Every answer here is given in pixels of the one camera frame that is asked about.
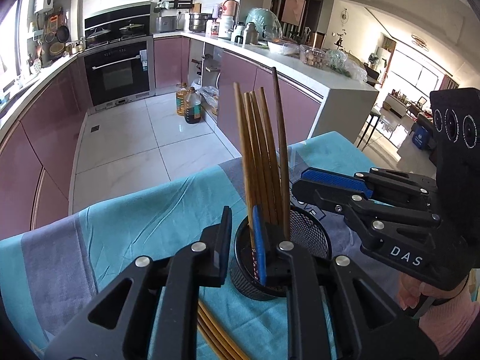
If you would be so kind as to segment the pink sleeve right forearm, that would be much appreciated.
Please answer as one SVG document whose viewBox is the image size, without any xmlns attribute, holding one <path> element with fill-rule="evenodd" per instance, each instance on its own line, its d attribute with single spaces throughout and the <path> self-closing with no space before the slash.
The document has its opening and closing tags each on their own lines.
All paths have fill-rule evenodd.
<svg viewBox="0 0 480 360">
<path fill-rule="evenodd" d="M 466 277 L 451 291 L 420 284 L 420 293 L 434 302 L 420 317 L 419 326 L 435 344 L 440 359 L 479 355 L 479 302 L 471 299 L 468 281 Z"/>
</svg>

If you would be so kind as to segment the right hand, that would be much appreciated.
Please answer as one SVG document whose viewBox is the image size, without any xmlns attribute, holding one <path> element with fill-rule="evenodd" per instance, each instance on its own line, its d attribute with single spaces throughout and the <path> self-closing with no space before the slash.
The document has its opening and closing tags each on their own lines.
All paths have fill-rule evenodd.
<svg viewBox="0 0 480 360">
<path fill-rule="evenodd" d="M 468 280 L 469 277 L 466 276 L 453 290 L 444 291 L 410 275 L 400 273 L 397 298 L 403 311 L 416 309 L 424 297 L 433 298 L 433 302 L 448 302 L 463 291 Z"/>
</svg>

